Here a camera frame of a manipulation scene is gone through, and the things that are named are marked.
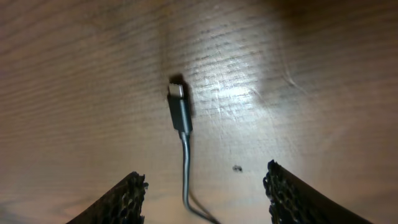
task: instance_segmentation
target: black mesh object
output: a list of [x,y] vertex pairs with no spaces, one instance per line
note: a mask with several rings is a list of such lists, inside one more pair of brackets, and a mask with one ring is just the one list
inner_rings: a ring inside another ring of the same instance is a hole
[[263,180],[273,224],[369,223],[307,185],[273,160]]
[[106,192],[94,204],[88,207],[68,224],[142,224],[141,207],[144,201],[145,176],[132,172]]

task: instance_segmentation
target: dust speck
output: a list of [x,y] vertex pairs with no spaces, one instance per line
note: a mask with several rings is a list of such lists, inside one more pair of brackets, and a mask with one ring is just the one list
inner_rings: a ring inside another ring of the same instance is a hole
[[243,172],[243,169],[241,166],[235,165],[232,167],[232,170],[235,172]]

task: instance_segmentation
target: gray cable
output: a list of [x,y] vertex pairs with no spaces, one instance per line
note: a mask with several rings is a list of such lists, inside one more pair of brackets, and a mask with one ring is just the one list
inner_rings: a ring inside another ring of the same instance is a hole
[[182,190],[182,200],[184,202],[185,208],[198,215],[199,217],[209,221],[210,223],[215,223],[215,224],[220,224],[217,220],[214,218],[210,217],[209,215],[206,215],[202,212],[199,212],[198,210],[194,209],[191,207],[189,204],[189,172],[190,172],[190,161],[191,161],[191,150],[190,150],[190,143],[189,143],[189,134],[185,133],[180,133],[180,138],[182,142],[182,148],[183,148],[183,190]]

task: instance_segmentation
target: black cable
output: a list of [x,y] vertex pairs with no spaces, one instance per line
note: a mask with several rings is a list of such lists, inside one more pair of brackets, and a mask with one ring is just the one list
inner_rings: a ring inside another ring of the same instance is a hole
[[209,221],[210,223],[220,224],[211,215],[204,212],[200,212],[189,204],[189,174],[190,174],[190,133],[192,131],[192,121],[189,108],[188,97],[184,94],[182,85],[170,84],[169,95],[167,96],[169,101],[170,113],[172,115],[172,121],[174,128],[178,131],[183,148],[183,190],[182,200],[185,208],[198,215],[199,217]]

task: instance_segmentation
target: wooden surface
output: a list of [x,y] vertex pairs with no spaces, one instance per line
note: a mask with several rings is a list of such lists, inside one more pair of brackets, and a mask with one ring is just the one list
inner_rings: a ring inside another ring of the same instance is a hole
[[397,10],[0,1],[0,223],[65,223],[133,170],[149,183],[147,224],[205,223],[182,204],[166,101],[176,73],[193,94],[192,191],[222,223],[270,223],[271,159],[358,215],[398,223]]

